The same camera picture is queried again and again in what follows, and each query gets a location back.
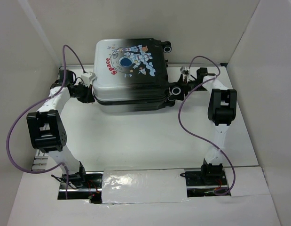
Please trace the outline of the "grey-lined suitcase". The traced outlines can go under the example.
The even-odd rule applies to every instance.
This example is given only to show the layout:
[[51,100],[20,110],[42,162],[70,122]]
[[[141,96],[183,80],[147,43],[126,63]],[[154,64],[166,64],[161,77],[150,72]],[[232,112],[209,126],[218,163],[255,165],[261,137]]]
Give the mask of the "grey-lined suitcase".
[[181,86],[169,82],[165,54],[169,41],[154,38],[97,42],[93,94],[105,113],[154,111],[173,106]]

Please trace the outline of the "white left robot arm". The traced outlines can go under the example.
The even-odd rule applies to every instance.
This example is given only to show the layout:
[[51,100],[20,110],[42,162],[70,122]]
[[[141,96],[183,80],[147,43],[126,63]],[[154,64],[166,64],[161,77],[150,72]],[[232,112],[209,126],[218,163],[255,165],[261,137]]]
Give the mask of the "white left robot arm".
[[84,72],[77,81],[76,74],[61,70],[60,78],[50,87],[50,99],[36,111],[27,114],[31,144],[33,148],[51,157],[62,169],[60,181],[71,187],[82,188],[87,184],[87,175],[82,163],[67,147],[67,134],[60,114],[65,104],[75,98],[89,104],[95,102],[92,82],[95,74]]

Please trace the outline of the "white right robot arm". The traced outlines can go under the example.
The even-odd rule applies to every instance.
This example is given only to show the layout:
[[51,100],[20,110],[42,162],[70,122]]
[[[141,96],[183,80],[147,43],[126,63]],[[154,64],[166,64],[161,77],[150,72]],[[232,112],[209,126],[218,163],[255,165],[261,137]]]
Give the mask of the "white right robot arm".
[[[220,179],[222,177],[223,158],[228,158],[223,151],[224,142],[227,131],[233,120],[236,118],[237,91],[235,89],[229,89],[223,85],[217,79],[219,75],[219,73],[208,73],[207,68],[197,69],[197,77],[194,80],[196,86],[185,96],[178,112],[179,124],[183,130],[211,145],[204,157],[200,173],[200,179],[202,183],[206,185],[209,185],[215,181],[215,179]],[[186,102],[187,98],[199,88],[208,91],[210,94],[207,117],[213,124],[215,132],[213,141],[190,132],[183,126],[181,121],[183,104]]]

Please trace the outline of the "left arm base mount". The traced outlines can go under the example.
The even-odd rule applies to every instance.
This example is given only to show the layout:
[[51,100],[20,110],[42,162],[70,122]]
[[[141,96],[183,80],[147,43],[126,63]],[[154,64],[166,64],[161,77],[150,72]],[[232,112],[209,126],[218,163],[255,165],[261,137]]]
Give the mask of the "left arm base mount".
[[85,181],[74,185],[69,182],[67,187],[68,200],[86,200],[92,204],[102,203],[103,171],[87,172]]

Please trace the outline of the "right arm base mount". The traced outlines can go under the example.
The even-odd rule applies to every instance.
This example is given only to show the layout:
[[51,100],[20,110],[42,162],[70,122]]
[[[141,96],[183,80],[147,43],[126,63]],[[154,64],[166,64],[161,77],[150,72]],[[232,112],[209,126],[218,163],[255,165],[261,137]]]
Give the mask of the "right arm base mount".
[[193,170],[180,176],[185,178],[188,198],[215,196],[215,191],[223,194],[229,189],[225,171],[220,176],[205,177],[200,170]]

